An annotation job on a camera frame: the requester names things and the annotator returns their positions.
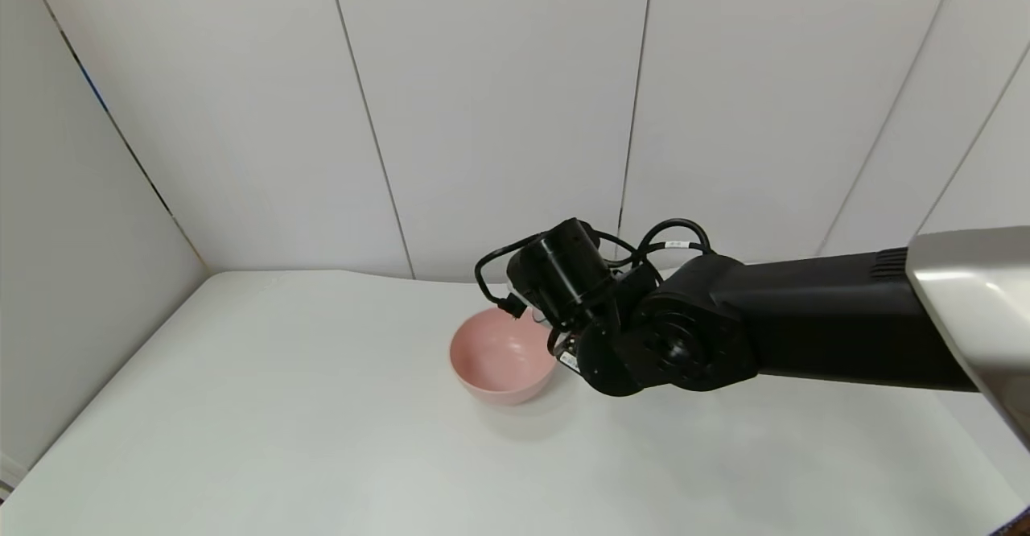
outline corner of wall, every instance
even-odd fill
[[[16,488],[27,473],[29,470],[25,466],[0,453],[0,481],[11,488]]]

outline black cable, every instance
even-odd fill
[[[501,305],[504,304],[505,302],[504,299],[494,297],[493,294],[490,293],[490,290],[486,287],[486,281],[483,280],[483,267],[486,266],[486,263],[492,261],[493,259],[504,257],[509,253],[514,253],[515,250],[518,250],[519,248],[536,240],[538,236],[540,236],[540,234],[526,236],[522,240],[519,240],[517,242],[512,242],[508,246],[497,248],[496,250],[493,250],[489,255],[480,259],[478,263],[476,263],[476,268],[474,270],[474,274],[476,275],[476,283],[479,284],[479,290],[483,292],[483,296],[486,297],[487,300],[489,300],[495,305]]]
[[[638,250],[632,244],[626,242],[625,240],[619,238],[618,236],[615,236],[613,234],[608,234],[607,232],[600,232],[600,231],[594,231],[594,232],[597,233],[597,236],[604,238],[605,240],[608,240],[608,242],[614,242],[618,246],[625,248],[626,252],[629,253],[629,258],[625,259],[626,261],[633,261],[637,260],[637,257],[641,257],[640,250]],[[661,274],[658,272],[658,269],[655,268],[653,264],[651,264],[651,261],[647,260],[646,254],[642,258],[644,264],[647,265],[648,268],[651,269],[651,272],[654,274],[655,280],[657,280],[658,283],[661,284]],[[607,261],[607,262],[608,266],[611,268],[619,268],[621,266],[626,265],[626,263],[616,264],[619,261]]]
[[[710,254],[711,249],[706,248],[706,246],[698,244],[697,242],[690,242],[686,246],[692,250],[700,250],[705,254]],[[612,268],[619,268],[628,265],[629,263],[643,261],[642,257],[647,257],[651,253],[657,253],[658,250],[665,250],[666,248],[672,248],[672,246],[665,246],[664,242],[655,242],[654,244],[648,244],[647,248],[642,250],[633,250],[633,254],[625,259],[619,261],[608,261],[608,266]]]
[[[699,224],[693,221],[688,221],[687,219],[668,219],[667,221],[662,221],[654,225],[653,227],[651,227],[651,230],[647,231],[647,234],[644,235],[644,239],[641,240],[641,245],[638,246],[637,249],[638,250],[647,249],[647,247],[651,244],[651,240],[653,240],[654,237],[657,236],[659,232],[675,227],[683,227],[690,229],[691,231],[693,231],[694,234],[697,235],[697,239],[701,243],[701,246],[708,248],[710,253],[714,253],[714,250],[712,250],[712,243],[709,242],[708,233],[705,232],[705,229],[702,229]]]

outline wall panel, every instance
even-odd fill
[[[745,261],[816,254],[939,1],[651,0],[622,236],[684,216]]]
[[[213,269],[410,276],[335,0],[48,0]]]
[[[418,278],[569,216],[615,232],[646,0],[340,3]]]

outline pink bowl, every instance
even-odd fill
[[[451,367],[473,396],[515,405],[540,393],[554,371],[548,328],[524,312],[519,320],[491,308],[469,317],[451,339]]]

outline white wall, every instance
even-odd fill
[[[48,0],[214,270],[411,276],[335,0]]]
[[[416,277],[571,216],[616,232],[647,0],[340,4]]]
[[[938,1],[651,0],[623,238],[684,216],[743,261],[814,256]]]
[[[207,275],[42,0],[0,0],[0,479]]]
[[[821,254],[900,246],[916,235],[986,124],[1027,43],[1030,0],[942,1]],[[984,205],[987,198],[976,202]]]

